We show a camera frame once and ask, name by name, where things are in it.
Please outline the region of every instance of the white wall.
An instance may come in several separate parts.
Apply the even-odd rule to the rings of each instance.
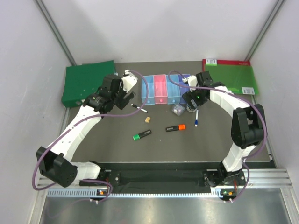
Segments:
[[[288,0],[251,64],[265,108],[269,138],[280,167],[287,168],[299,198],[299,1]]]
[[[244,60],[276,0],[43,0],[78,64]]]
[[[36,151],[58,135],[68,60],[33,0],[0,2],[0,223],[26,223]]]

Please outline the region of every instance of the green folder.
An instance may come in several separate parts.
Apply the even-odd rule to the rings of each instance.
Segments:
[[[205,64],[204,70],[210,72],[214,82],[222,82],[234,94],[258,94],[256,79],[251,66]]]
[[[114,73],[114,62],[83,64],[66,68],[61,101],[65,107],[82,105],[82,100],[97,91],[103,77]]]

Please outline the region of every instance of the orange marker cap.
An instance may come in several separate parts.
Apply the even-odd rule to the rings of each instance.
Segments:
[[[179,126],[178,126],[178,129],[179,129],[179,130],[184,130],[184,129],[186,129],[186,126],[185,126],[185,125],[179,125]]]

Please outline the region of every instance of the pink plastic compartment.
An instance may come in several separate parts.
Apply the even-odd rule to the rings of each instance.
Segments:
[[[167,104],[167,82],[166,75],[154,75],[155,103]]]

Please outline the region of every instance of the blue plastic compartment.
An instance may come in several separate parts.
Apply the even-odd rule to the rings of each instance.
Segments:
[[[155,104],[155,88],[154,88],[154,76],[144,76],[145,80],[148,83],[148,87],[149,87],[149,96],[148,96],[148,100],[145,103],[145,105],[153,105]],[[146,86],[145,86],[145,82],[142,79],[142,84],[141,84],[141,100],[144,103],[146,97]]]
[[[169,80],[168,75],[166,75],[166,79],[167,79],[167,93],[168,93],[167,104],[178,104],[181,99],[179,86],[173,84]],[[173,82],[178,83],[178,75],[170,75],[170,79]]]
[[[185,77],[185,78],[187,78],[187,77],[189,77],[190,76],[190,74],[183,74],[183,76]],[[182,80],[182,76],[181,75],[179,75],[178,76],[178,79],[179,79],[179,84],[180,85],[188,85],[188,84],[185,84],[184,82],[183,82],[183,80]],[[180,104],[185,104],[186,102],[184,101],[184,99],[182,98],[182,95],[185,93],[185,92],[187,92],[188,90],[189,90],[189,88],[187,88],[187,87],[179,87],[179,90],[180,90],[180,94],[181,94],[181,100],[180,100]]]

